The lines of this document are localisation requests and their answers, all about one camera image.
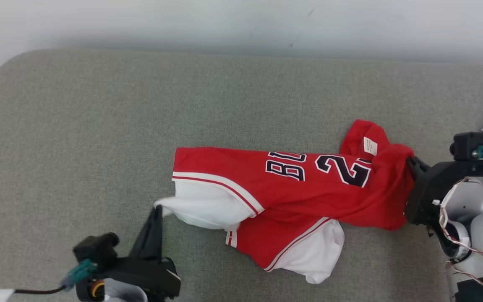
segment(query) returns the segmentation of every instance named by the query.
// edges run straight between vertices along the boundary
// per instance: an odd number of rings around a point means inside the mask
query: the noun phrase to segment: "red stripe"
[[[323,224],[325,224],[325,222],[328,222],[331,219],[332,218],[327,218],[326,220],[322,221],[318,226],[316,226],[316,228],[314,228],[312,231],[303,235],[303,237],[297,238],[295,241],[293,241],[293,243],[291,243],[291,245],[286,250],[284,250],[282,253],[280,253],[280,255],[278,256],[278,258],[277,258],[276,262],[273,264],[273,266],[270,269],[266,269],[266,271],[271,271],[277,265],[277,263],[280,260],[280,258],[282,257],[282,255],[284,255],[284,253],[288,252],[288,250],[290,248],[292,248],[297,242],[299,242],[299,240],[301,240],[301,239],[307,237],[308,235],[314,233],[319,227],[321,227]]]
[[[229,190],[231,190],[232,192],[236,193],[236,195],[239,198],[241,198],[243,201],[245,201],[245,203],[251,208],[251,210],[254,211],[255,214],[258,214],[258,211],[256,210],[256,208],[254,208],[253,205],[251,205],[249,203],[249,201],[247,201],[247,199],[245,199],[240,193],[238,193],[238,191],[232,189],[231,187],[229,187],[228,185],[226,185],[224,183],[220,183],[220,182],[217,182],[215,180],[203,180],[202,178],[194,178],[194,177],[173,176],[172,178],[177,179],[177,180],[198,180],[200,182],[208,182],[208,183],[214,183],[214,184],[222,185],[223,187],[226,187]]]

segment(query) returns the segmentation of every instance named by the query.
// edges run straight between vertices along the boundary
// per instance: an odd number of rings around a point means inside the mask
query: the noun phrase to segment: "teal connector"
[[[82,260],[77,266],[68,272],[68,275],[61,281],[60,286],[64,286],[64,291],[70,291],[76,283],[85,279],[96,271],[96,265],[89,259]]]

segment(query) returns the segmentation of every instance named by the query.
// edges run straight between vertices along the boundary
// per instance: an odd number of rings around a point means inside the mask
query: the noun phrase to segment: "black wire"
[[[61,286],[57,289],[54,290],[48,290],[48,291],[36,291],[36,290],[15,290],[15,294],[56,294],[59,291],[65,289],[65,286]]]

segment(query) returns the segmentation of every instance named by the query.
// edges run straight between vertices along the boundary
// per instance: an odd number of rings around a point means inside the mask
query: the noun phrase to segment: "gray couch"
[[[174,193],[178,146],[336,152],[372,120],[433,164],[483,126],[483,66],[46,50],[0,69],[0,288],[51,289],[72,247],[115,232],[129,251],[152,202]],[[164,222],[178,301],[446,301],[444,257],[421,226],[342,224],[320,285],[266,273],[224,232]],[[74,292],[10,301],[75,302]]]

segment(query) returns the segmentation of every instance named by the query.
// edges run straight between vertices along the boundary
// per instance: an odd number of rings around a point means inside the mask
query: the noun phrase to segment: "white wall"
[[[483,0],[0,0],[0,65],[90,46],[483,63]]]

